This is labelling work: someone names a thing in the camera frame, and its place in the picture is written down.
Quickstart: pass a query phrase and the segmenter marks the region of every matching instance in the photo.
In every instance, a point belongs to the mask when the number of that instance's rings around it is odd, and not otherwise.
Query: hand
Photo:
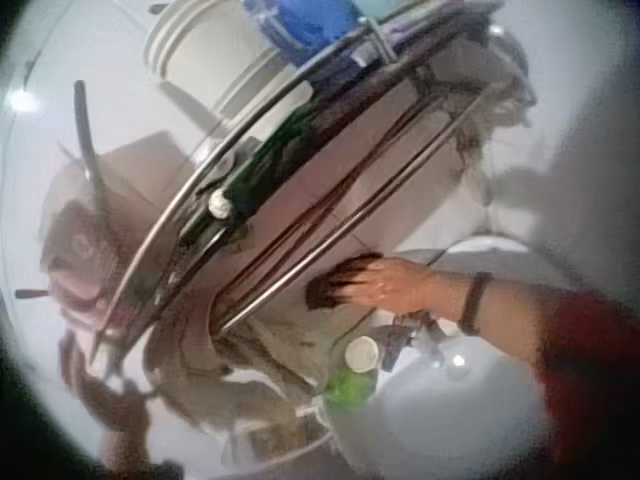
[[[59,351],[62,379],[89,412],[113,431],[146,433],[149,414],[145,397],[132,381],[125,381],[124,392],[119,394],[89,375],[84,353],[71,331],[60,341]]]
[[[431,272],[400,258],[359,262],[330,281],[332,296],[341,303],[376,307],[396,314],[425,309]]]

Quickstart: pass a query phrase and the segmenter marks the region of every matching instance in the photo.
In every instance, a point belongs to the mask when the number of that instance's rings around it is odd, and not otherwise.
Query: green object
[[[316,149],[312,127],[315,112],[311,104],[294,110],[253,157],[227,178],[222,189],[233,206],[235,220],[241,222],[255,215],[312,157]]]
[[[355,373],[350,368],[340,368],[329,380],[324,398],[328,407],[355,410],[366,403],[376,390],[378,371]]]

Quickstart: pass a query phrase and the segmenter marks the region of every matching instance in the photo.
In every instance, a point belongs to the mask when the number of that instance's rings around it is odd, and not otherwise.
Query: white lid
[[[344,352],[347,366],[356,373],[365,373],[378,366],[380,349],[369,337],[358,337],[353,340]]]

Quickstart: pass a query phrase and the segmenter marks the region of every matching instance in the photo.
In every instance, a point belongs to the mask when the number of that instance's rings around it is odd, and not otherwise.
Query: dark sponge
[[[370,260],[371,262],[382,258],[383,255],[377,252],[369,252],[359,255],[335,266],[331,271],[317,276],[307,284],[305,299],[309,310],[317,310],[319,308],[335,308],[340,305],[332,296],[331,279],[334,275],[354,271],[351,265],[355,261]]]

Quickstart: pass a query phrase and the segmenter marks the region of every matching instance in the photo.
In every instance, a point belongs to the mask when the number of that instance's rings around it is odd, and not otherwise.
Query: black bracelet
[[[476,317],[478,316],[480,301],[484,295],[484,290],[492,278],[493,275],[490,273],[480,272],[476,274],[473,279],[473,283],[467,294],[467,300],[464,302],[462,317],[458,322],[458,328],[465,335],[477,336],[480,333],[480,330],[476,327]]]

